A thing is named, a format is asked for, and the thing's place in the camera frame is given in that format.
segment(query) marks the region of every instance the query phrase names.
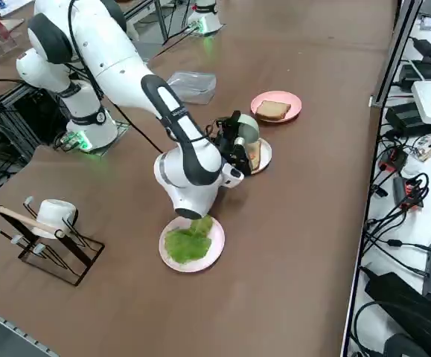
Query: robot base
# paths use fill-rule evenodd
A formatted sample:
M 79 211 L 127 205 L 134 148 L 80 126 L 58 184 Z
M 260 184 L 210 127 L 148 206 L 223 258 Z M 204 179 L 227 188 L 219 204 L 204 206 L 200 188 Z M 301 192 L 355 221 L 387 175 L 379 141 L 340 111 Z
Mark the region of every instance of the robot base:
M 106 111 L 106 121 L 102 125 L 78 125 L 72 120 L 66 125 L 68 132 L 80 134 L 84 142 L 80 144 L 80 150 L 90 152 L 111 144 L 118 137 L 118 126 Z
M 198 26 L 199 29 L 195 30 L 193 34 L 200 36 L 208 36 L 216 33 L 222 28 L 220 20 L 216 13 L 198 13 L 193 12 L 188 19 L 190 26 Z

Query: clear plastic container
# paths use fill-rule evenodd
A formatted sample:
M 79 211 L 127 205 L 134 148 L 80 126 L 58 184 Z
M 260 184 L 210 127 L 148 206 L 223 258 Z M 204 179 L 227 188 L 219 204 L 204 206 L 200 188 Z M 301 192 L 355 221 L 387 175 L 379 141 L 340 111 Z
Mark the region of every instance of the clear plastic container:
M 167 81 L 181 101 L 208 104 L 215 94 L 215 74 L 177 71 Z

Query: wooden stick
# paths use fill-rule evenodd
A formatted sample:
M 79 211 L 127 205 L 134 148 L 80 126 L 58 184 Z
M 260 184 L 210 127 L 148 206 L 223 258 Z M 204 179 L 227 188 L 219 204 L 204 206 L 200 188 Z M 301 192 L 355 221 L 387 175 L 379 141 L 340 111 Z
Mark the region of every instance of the wooden stick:
M 26 216 L 21 215 L 20 213 L 9 210 L 4 206 L 0 206 L 0 213 L 6 216 L 12 217 L 14 219 L 18 219 L 22 223 L 26 223 L 27 225 L 31 225 L 33 227 L 39 228 L 42 231 L 48 232 L 49 234 L 53 234 L 58 238 L 63 238 L 65 236 L 65 234 L 60 229 L 52 228 L 49 225 L 45 225 L 43 223 L 37 222 L 34 219 L 28 218 Z

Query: food item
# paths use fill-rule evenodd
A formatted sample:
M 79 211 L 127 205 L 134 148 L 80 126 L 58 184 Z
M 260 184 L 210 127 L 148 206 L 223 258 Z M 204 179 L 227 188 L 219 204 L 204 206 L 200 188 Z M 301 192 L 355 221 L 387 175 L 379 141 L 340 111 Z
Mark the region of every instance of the food item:
M 165 236 L 165 250 L 180 264 L 203 258 L 212 244 L 207 237 L 212 225 L 212 218 L 205 216 L 192 221 L 189 229 L 170 231 Z
M 264 100 L 257 108 L 256 118 L 261 120 L 282 120 L 291 108 L 291 104 Z
M 250 160 L 250 167 L 252 168 L 252 171 L 258 170 L 260 167 L 261 142 L 256 140 L 256 142 L 252 144 L 247 144 L 246 151 L 248 154 L 248 159 Z

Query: white cup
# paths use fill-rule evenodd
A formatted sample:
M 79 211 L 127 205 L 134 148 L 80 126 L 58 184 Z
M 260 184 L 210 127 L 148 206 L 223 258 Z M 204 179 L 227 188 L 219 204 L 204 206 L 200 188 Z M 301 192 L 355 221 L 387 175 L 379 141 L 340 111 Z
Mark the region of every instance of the white cup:
M 59 199 L 46 199 L 39 206 L 38 216 L 36 220 L 44 225 L 49 225 L 52 228 L 60 229 L 64 234 L 68 235 L 69 228 L 63 222 L 63 219 L 73 222 L 76 214 L 76 207 Z M 50 234 L 42 229 L 34 227 L 33 234 L 43 238 L 56 239 L 53 234 Z

